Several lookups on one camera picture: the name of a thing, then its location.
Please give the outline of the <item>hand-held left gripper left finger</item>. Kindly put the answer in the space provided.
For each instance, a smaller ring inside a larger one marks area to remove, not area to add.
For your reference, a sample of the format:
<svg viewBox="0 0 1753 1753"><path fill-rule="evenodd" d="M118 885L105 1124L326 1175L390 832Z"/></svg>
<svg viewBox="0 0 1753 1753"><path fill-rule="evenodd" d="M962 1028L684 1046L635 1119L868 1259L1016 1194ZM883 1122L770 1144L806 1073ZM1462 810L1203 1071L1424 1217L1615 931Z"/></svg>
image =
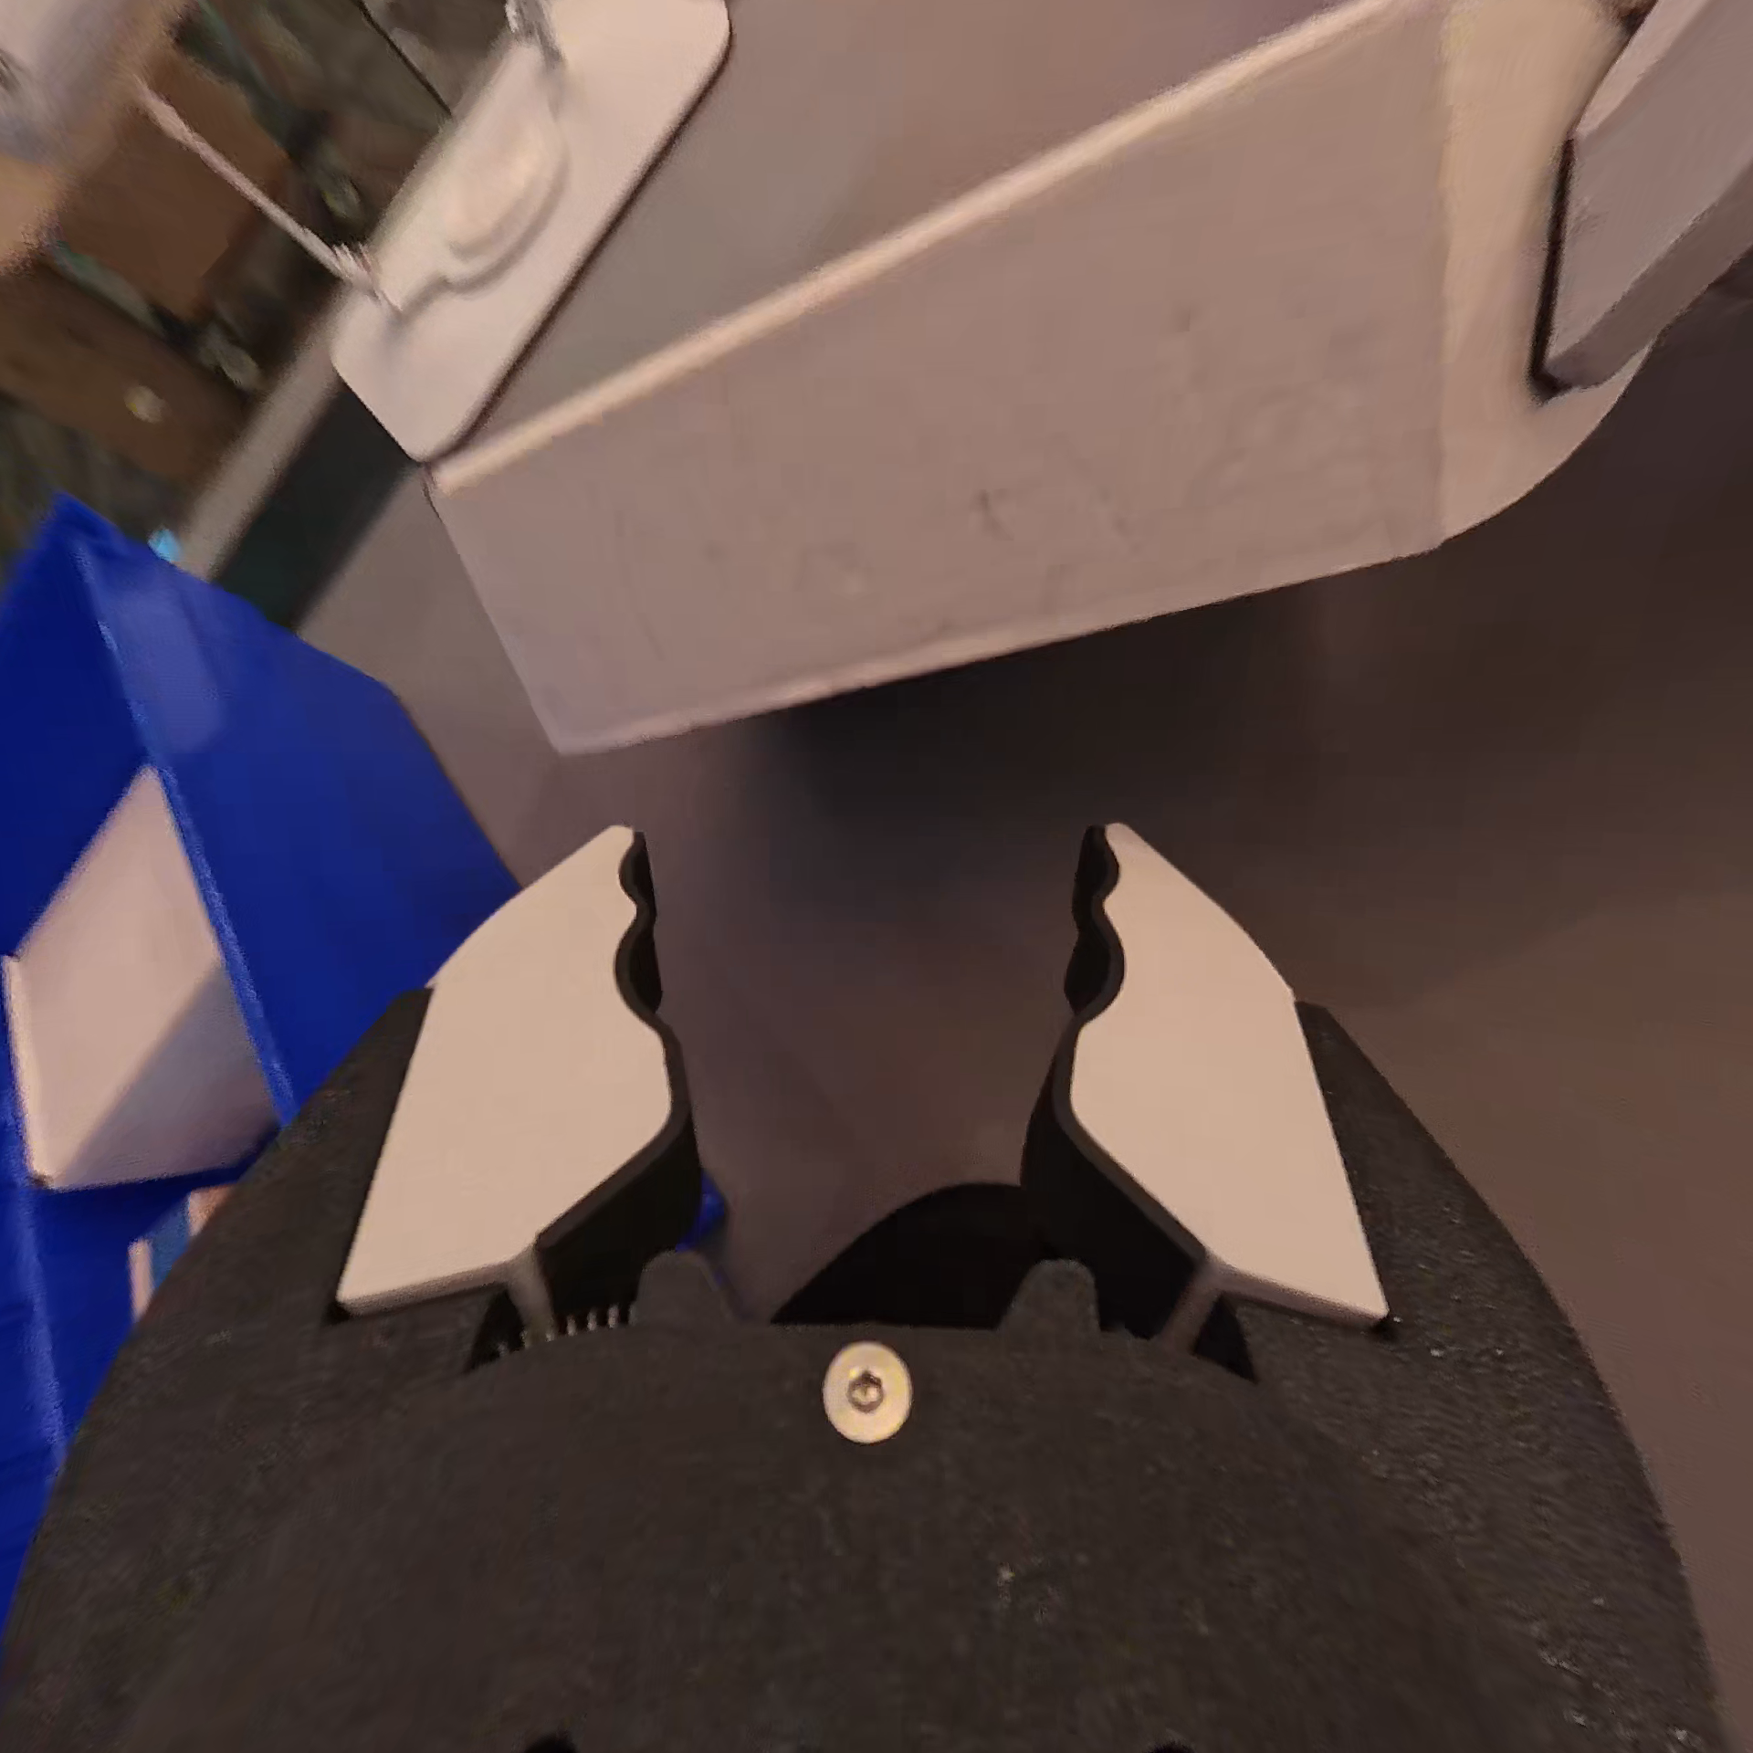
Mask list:
<svg viewBox="0 0 1753 1753"><path fill-rule="evenodd" d="M337 1305L498 1292L534 1338L631 1305L702 1201L660 1004L646 838L611 825L428 978Z"/></svg>

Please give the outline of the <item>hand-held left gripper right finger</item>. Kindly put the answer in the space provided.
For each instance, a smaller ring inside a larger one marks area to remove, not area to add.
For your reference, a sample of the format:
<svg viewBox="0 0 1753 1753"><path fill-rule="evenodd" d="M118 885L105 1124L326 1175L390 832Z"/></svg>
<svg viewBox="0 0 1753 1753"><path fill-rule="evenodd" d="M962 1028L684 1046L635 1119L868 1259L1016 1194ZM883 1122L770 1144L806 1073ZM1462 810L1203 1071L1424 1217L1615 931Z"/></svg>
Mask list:
<svg viewBox="0 0 1753 1753"><path fill-rule="evenodd" d="M1217 1303L1380 1325L1391 1303L1277 969L1126 823L1084 832L1069 909L1020 1188L1104 1323L1183 1351Z"/></svg>

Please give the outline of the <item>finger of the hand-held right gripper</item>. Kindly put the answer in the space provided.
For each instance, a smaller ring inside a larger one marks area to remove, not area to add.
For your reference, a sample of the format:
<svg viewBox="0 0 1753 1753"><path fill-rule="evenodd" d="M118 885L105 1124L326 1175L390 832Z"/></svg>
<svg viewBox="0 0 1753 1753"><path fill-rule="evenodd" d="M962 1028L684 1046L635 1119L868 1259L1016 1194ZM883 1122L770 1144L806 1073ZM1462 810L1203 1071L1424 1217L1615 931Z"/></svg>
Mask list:
<svg viewBox="0 0 1753 1753"><path fill-rule="evenodd" d="M1750 248L1750 5L1657 1L1564 144L1537 372L1595 387Z"/></svg>

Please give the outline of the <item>blue plastic bin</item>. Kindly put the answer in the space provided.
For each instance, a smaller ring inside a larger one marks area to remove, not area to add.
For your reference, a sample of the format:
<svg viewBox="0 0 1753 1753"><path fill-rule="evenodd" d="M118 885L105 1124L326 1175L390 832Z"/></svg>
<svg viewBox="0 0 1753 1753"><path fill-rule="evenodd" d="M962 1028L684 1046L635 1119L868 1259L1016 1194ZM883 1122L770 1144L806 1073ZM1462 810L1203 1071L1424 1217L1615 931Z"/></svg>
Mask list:
<svg viewBox="0 0 1753 1753"><path fill-rule="evenodd" d="M167 796L273 1102L290 1122L394 996L514 892L377 681L61 494L1 606L1 951L138 768ZM1 1610L129 1332L129 1258L226 1170L54 1194L25 1172L1 1042Z"/></svg>

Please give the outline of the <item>white cube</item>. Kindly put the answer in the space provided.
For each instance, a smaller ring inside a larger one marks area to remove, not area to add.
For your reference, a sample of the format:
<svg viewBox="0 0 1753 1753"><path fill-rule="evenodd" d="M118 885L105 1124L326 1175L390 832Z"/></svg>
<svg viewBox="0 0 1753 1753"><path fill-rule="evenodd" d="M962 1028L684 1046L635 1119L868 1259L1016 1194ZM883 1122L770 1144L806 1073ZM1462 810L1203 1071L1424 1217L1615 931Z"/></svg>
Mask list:
<svg viewBox="0 0 1753 1753"><path fill-rule="evenodd" d="M3 996L23 1172L49 1192L226 1172L277 1122L147 765L5 954Z"/></svg>

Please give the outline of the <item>white cardboard box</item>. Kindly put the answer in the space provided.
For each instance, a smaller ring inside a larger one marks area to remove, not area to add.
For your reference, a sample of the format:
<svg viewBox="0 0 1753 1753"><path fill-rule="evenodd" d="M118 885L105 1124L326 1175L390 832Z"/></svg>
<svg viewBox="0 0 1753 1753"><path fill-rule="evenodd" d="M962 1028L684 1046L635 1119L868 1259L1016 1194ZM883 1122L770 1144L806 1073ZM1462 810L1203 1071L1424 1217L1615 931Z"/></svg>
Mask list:
<svg viewBox="0 0 1753 1753"><path fill-rule="evenodd" d="M1341 3L436 467L593 754L1427 553L1599 427L1531 379L1610 3Z"/></svg>

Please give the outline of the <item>brown cardboard box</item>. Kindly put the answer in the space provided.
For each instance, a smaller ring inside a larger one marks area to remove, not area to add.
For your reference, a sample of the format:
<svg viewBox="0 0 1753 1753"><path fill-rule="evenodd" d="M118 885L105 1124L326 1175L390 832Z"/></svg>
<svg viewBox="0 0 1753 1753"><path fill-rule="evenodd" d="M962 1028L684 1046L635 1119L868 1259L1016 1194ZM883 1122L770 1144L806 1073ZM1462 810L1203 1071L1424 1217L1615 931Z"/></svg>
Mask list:
<svg viewBox="0 0 1753 1753"><path fill-rule="evenodd" d="M280 195L291 160L246 93L180 49L145 76L153 93L266 195ZM54 219L54 239L118 273L145 303L178 319L207 315L226 262L259 211L184 144L131 111L102 162Z"/></svg>
<svg viewBox="0 0 1753 1753"><path fill-rule="evenodd" d="M1 390L184 487L215 469L249 414L218 374L45 266L1 279Z"/></svg>

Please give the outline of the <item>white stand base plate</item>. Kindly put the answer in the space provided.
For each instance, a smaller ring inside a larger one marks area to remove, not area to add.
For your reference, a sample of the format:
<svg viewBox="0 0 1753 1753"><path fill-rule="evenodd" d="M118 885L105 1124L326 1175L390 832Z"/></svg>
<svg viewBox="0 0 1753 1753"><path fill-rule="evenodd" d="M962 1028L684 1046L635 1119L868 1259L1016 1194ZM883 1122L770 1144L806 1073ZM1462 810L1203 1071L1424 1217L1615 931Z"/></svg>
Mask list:
<svg viewBox="0 0 1753 1753"><path fill-rule="evenodd" d="M722 1L505 3L505 20L330 332L339 381L416 463L478 423L731 41Z"/></svg>

